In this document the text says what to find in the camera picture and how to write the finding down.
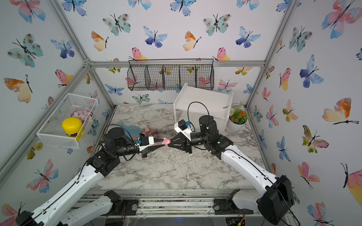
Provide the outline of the pink pig toy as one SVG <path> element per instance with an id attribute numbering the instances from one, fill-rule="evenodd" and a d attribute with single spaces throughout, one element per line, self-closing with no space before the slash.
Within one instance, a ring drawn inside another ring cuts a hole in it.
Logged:
<path id="1" fill-rule="evenodd" d="M 167 139 L 166 137 L 163 137 L 163 141 L 162 141 L 162 145 L 169 145 L 171 143 L 171 140 L 170 139 Z"/>

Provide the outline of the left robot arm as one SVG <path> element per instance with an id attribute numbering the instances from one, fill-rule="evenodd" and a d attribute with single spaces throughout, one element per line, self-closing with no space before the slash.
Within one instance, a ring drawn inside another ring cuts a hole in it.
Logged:
<path id="1" fill-rule="evenodd" d="M 66 213 L 95 184 L 107 176 L 120 157 L 147 154 L 170 144 L 167 138 L 156 139 L 143 134 L 137 140 L 128 137 L 122 127 L 114 127 L 103 135 L 100 150 L 89 158 L 80 172 L 51 199 L 33 212 L 22 211 L 16 218 L 18 226 L 69 226 Z"/>

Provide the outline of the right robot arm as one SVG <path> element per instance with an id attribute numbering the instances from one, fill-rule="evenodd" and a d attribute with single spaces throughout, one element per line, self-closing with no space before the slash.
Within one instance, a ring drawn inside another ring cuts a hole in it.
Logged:
<path id="1" fill-rule="evenodd" d="M 240 191 L 232 195 L 232 203 L 240 210 L 258 211 L 271 224 L 278 225 L 294 205 L 291 181 L 277 177 L 243 154 L 226 136 L 219 133 L 212 116 L 199 119 L 200 131 L 192 131 L 191 123 L 181 120 L 174 125 L 177 135 L 165 139 L 168 147 L 191 153 L 192 148 L 203 145 L 218 159 L 232 166 L 246 178 L 259 193 L 258 198 L 244 198 Z"/>

